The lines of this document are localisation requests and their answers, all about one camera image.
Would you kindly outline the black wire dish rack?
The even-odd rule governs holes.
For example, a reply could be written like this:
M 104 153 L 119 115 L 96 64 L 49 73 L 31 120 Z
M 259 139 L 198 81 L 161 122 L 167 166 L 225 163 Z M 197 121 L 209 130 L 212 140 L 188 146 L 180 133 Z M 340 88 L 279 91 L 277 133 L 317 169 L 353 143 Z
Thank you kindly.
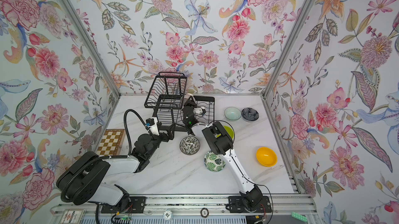
M 174 129 L 176 132 L 186 132 L 182 123 L 182 103 L 184 96 L 190 94 L 186 91 L 188 78 L 181 72 L 159 72 L 151 85 L 144 106 L 153 110 L 153 117 L 161 122 L 160 130 Z M 198 120 L 207 124 L 215 120 L 214 97 L 195 96 L 200 106 L 205 106 L 209 111 Z

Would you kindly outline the black white patterned bowl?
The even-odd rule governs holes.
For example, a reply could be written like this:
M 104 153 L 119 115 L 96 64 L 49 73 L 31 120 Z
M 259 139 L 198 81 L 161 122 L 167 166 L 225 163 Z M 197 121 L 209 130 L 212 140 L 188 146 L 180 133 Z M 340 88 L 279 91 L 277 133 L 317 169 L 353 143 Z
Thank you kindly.
M 180 151 L 185 155 L 194 155 L 200 149 L 200 141 L 194 136 L 187 136 L 180 142 Z

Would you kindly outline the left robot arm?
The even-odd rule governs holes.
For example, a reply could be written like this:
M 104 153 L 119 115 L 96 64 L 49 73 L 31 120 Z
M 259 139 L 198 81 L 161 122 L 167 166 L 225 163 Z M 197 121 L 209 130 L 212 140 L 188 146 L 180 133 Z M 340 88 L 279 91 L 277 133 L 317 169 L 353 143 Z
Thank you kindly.
M 99 156 L 86 152 L 57 180 L 61 201 L 82 205 L 86 202 L 116 206 L 121 210 L 131 205 L 129 193 L 115 182 L 106 182 L 112 175 L 142 172 L 162 142 L 174 139 L 174 130 L 142 134 L 131 155 Z

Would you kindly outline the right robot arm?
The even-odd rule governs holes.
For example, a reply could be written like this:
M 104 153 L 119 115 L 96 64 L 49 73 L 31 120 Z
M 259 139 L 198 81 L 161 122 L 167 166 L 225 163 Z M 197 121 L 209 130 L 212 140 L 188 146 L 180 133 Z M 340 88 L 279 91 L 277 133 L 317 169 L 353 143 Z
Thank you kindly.
M 261 204 L 263 193 L 258 185 L 250 180 L 242 164 L 238 160 L 234 150 L 234 138 L 232 138 L 224 126 L 233 126 L 224 120 L 213 120 L 207 124 L 201 123 L 198 118 L 203 117 L 209 111 L 205 106 L 200 106 L 195 96 L 187 94 L 182 103 L 182 123 L 189 134 L 194 135 L 193 127 L 201 125 L 202 134 L 209 145 L 211 151 L 219 156 L 234 174 L 234 178 L 239 186 L 240 196 L 243 207 L 248 212 L 254 212 Z

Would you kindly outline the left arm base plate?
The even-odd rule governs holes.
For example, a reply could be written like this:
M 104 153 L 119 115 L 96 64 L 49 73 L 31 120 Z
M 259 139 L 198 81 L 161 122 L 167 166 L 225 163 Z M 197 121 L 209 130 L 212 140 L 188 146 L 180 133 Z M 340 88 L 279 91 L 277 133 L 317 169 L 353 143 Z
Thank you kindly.
M 129 197 L 129 199 L 122 198 L 116 205 L 103 205 L 100 212 L 102 214 L 143 214 L 146 199 L 146 197 Z

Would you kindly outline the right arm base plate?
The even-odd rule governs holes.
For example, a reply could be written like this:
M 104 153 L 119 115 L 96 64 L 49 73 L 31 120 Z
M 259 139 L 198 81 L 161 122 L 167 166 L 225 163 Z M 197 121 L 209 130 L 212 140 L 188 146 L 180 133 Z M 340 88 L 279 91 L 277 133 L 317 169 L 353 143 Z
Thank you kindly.
M 272 213 L 272 204 L 269 197 L 263 197 L 258 204 L 244 200 L 242 196 L 229 196 L 225 209 L 230 213 Z

